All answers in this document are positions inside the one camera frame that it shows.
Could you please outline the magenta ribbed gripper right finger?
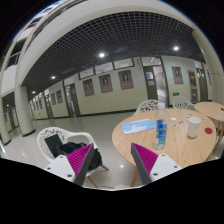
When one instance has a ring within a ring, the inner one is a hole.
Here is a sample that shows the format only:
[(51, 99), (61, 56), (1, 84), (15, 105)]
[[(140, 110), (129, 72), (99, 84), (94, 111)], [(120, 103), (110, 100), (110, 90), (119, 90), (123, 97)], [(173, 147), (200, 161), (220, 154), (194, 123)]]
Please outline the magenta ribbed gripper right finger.
[(136, 143), (131, 144), (131, 154), (137, 166), (142, 184), (150, 184), (152, 182), (150, 172), (158, 158), (158, 155)]

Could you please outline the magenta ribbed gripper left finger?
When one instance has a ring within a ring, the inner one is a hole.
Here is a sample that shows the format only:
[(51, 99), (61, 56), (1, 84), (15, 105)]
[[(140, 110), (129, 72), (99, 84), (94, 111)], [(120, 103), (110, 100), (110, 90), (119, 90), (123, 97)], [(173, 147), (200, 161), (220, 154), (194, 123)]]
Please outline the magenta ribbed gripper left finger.
[(93, 154), (94, 154), (94, 147), (92, 144), (87, 145), (85, 150), (87, 151), (87, 153), (84, 158), (73, 158), (72, 160), (69, 160), (67, 158), (69, 164), (71, 165), (71, 167), (75, 173), (74, 183), (78, 186), (83, 185), (84, 180), (86, 178), (86, 174), (88, 172), (90, 162), (91, 162)]

